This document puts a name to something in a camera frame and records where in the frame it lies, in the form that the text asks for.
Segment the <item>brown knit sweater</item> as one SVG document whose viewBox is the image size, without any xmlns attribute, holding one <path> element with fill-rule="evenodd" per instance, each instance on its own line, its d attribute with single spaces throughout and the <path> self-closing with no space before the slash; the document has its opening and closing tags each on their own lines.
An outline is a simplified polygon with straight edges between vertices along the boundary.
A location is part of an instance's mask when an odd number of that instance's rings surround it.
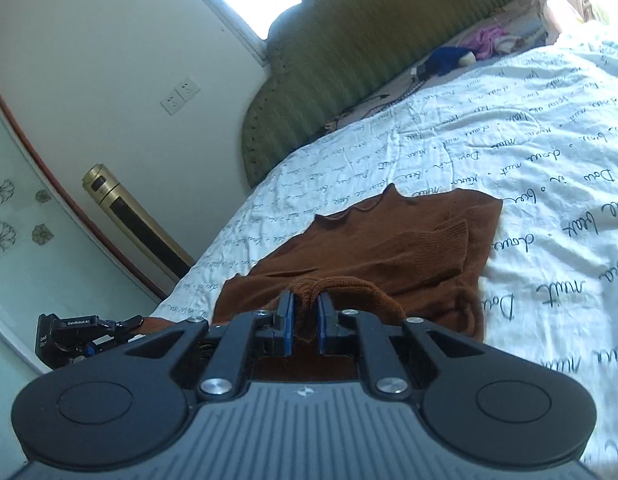
<svg viewBox="0 0 618 480">
<path fill-rule="evenodd" d="M 282 292 L 296 295 L 297 350 L 262 359 L 265 380 L 349 379 L 352 359 L 320 356 L 315 300 L 325 292 L 338 310 L 361 309 L 385 324 L 419 316 L 476 340 L 484 338 L 478 278 L 489 258 L 502 200 L 457 190 L 405 197 L 389 185 L 351 207 L 315 216 L 309 228 L 221 289 L 213 322 L 271 310 Z"/>
</svg>

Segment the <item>green upholstered headboard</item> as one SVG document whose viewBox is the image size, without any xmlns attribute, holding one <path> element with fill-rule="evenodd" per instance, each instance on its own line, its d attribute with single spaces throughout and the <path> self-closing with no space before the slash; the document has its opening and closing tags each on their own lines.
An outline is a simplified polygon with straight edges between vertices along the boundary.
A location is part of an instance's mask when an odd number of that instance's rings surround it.
<svg viewBox="0 0 618 480">
<path fill-rule="evenodd" d="M 257 186 L 326 123 L 513 0 L 301 0 L 271 25 L 270 76 L 244 117 L 246 179 Z"/>
</svg>

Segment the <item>purple garment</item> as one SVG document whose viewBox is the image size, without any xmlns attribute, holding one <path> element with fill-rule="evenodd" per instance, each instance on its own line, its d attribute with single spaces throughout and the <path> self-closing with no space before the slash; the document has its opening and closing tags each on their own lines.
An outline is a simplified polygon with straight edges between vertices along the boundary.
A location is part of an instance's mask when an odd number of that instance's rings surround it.
<svg viewBox="0 0 618 480">
<path fill-rule="evenodd" d="M 524 38 L 511 34 L 500 25 L 491 25 L 473 32 L 460 46 L 471 50 L 476 60 L 482 61 L 495 55 L 509 55 L 524 44 Z"/>
</svg>

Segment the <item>blue cloth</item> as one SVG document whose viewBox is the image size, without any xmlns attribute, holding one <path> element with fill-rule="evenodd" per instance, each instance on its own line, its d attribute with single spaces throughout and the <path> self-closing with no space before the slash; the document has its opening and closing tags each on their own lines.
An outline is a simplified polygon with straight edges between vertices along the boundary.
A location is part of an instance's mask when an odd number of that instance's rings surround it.
<svg viewBox="0 0 618 480">
<path fill-rule="evenodd" d="M 417 73 L 424 78 L 443 76 L 476 62 L 474 52 L 466 47 L 440 47 L 428 56 Z"/>
</svg>

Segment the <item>gold tower fan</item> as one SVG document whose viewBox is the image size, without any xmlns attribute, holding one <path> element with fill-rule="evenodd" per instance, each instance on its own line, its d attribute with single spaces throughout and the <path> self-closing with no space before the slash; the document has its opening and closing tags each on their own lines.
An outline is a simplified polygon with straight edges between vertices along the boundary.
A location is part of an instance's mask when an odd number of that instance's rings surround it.
<svg viewBox="0 0 618 480">
<path fill-rule="evenodd" d="M 108 168 L 96 164 L 82 178 L 82 187 L 118 229 L 176 282 L 187 275 L 193 258 L 140 205 Z"/>
</svg>

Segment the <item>white wall socket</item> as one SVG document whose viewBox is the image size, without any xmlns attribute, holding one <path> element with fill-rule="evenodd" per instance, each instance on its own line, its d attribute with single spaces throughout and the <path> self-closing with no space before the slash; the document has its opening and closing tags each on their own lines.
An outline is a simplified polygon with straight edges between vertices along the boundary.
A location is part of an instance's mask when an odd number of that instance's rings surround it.
<svg viewBox="0 0 618 480">
<path fill-rule="evenodd" d="M 175 92 L 177 92 L 179 96 L 187 102 L 198 94 L 199 87 L 191 77 L 185 77 L 175 86 Z"/>
<path fill-rule="evenodd" d="M 183 107 L 184 103 L 185 101 L 183 100 L 183 97 L 180 96 L 180 94 L 175 90 L 170 91 L 167 94 L 166 98 L 160 101 L 160 105 L 164 108 L 164 110 L 166 110 L 166 112 L 170 116 L 175 115 L 175 113 L 179 112 L 179 110 L 181 110 L 181 108 Z"/>
</svg>

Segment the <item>white script-printed bed sheet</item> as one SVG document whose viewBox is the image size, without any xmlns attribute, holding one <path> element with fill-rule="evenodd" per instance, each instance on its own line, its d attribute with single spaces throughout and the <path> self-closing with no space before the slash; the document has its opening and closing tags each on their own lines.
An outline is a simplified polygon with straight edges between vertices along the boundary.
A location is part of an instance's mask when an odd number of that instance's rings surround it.
<svg viewBox="0 0 618 480">
<path fill-rule="evenodd" d="M 299 148 L 156 315 L 210 318 L 229 278 L 316 214 L 388 185 L 406 196 L 471 188 L 501 198 L 479 281 L 487 341 L 589 390 L 597 423 L 582 460 L 618 479 L 618 28 L 586 24 Z"/>
</svg>

